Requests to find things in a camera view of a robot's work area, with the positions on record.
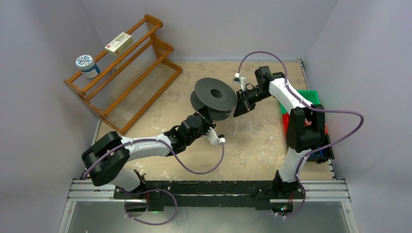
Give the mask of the black perforated cable spool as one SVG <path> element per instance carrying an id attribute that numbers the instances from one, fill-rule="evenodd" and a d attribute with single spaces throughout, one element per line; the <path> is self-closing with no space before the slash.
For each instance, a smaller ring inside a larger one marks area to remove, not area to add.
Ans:
<path id="1" fill-rule="evenodd" d="M 211 77 L 199 79 L 190 95 L 193 109 L 212 121 L 230 117 L 237 102 L 237 95 L 228 84 Z"/>

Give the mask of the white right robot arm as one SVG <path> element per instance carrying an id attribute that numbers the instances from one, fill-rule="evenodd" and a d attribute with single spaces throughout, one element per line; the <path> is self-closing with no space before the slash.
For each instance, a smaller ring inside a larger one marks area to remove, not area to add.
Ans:
<path id="1" fill-rule="evenodd" d="M 246 78 L 236 73 L 234 83 L 241 89 L 236 92 L 238 103 L 233 113 L 241 116 L 255 109 L 256 103 L 268 98 L 276 98 L 289 114 L 286 130 L 288 147 L 285 161 L 276 172 L 273 180 L 273 192 L 283 198 L 298 188 L 299 174 L 311 151 L 323 144 L 325 114 L 323 106 L 306 101 L 287 81 L 282 72 L 271 73 L 268 66 L 255 71 L 257 85 L 247 89 Z"/>

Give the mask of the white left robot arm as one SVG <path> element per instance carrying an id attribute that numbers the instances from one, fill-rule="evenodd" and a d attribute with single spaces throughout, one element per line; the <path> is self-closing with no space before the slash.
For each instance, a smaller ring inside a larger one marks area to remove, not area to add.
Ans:
<path id="1" fill-rule="evenodd" d="M 215 132 L 215 126 L 211 119 L 195 112 L 180 125 L 152 137 L 133 138 L 120 136 L 116 131 L 108 132 L 82 154 L 86 167 L 82 177 L 90 178 L 95 186 L 118 186 L 138 199 L 145 192 L 145 180 L 138 171 L 125 167 L 128 161 L 177 156 L 202 136 L 212 145 L 222 145 L 225 138 Z"/>

